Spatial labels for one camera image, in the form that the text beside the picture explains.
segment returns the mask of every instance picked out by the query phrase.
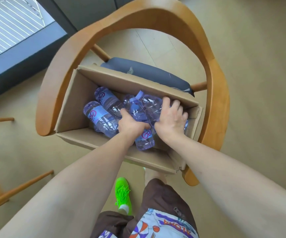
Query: gray seat cushion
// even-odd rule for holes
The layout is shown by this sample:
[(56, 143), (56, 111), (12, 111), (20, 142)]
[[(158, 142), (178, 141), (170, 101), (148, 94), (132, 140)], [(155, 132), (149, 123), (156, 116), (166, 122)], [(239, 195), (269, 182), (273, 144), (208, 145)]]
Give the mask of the gray seat cushion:
[(141, 62), (136, 62), (124, 58), (114, 57), (101, 64), (101, 67), (116, 70), (123, 73), (130, 73), (135, 76), (145, 78), (171, 88), (181, 90), (194, 96), (190, 84), (181, 78)]

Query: bottle label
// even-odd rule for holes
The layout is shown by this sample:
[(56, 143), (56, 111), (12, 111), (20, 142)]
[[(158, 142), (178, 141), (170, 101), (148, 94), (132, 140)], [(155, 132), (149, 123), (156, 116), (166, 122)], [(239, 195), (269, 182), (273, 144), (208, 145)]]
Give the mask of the bottle label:
[(102, 106), (97, 106), (93, 110), (90, 111), (88, 114), (88, 118), (94, 123), (97, 122), (102, 118), (102, 116), (109, 114)]
[(136, 140), (146, 140), (148, 138), (151, 138), (153, 135), (152, 135), (152, 131), (150, 129), (145, 129), (143, 131), (143, 133), (137, 137)]
[(105, 90), (99, 93), (97, 100), (102, 106), (104, 106), (105, 101), (110, 97), (114, 97), (114, 94), (110, 90)]

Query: forearm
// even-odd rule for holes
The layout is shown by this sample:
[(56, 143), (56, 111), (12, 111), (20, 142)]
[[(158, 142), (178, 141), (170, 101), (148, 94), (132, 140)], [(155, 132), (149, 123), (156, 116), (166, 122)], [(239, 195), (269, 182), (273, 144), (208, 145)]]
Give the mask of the forearm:
[(286, 237), (286, 190), (231, 157), (181, 136), (170, 143), (249, 237)]
[(65, 168), (11, 219), (0, 237), (88, 238), (133, 141), (117, 134)]

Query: bottle cap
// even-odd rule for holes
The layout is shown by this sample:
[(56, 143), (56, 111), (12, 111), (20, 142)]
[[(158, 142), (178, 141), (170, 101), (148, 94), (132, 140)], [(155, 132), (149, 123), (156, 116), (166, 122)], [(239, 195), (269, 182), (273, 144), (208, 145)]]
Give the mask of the bottle cap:
[(130, 102), (132, 103), (133, 101), (137, 100), (136, 98), (130, 98)]
[(135, 98), (136, 98), (137, 100), (139, 100), (143, 95), (144, 95), (143, 91), (140, 90)]

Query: green shoe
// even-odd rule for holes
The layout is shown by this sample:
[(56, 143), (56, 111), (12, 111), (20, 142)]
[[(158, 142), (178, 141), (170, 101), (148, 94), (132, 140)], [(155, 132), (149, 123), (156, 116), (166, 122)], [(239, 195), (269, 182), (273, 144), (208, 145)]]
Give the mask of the green shoe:
[(115, 197), (117, 202), (115, 205), (118, 209), (123, 209), (127, 212), (128, 216), (132, 215), (132, 204), (129, 196), (129, 184), (127, 180), (123, 177), (120, 177), (115, 182)]

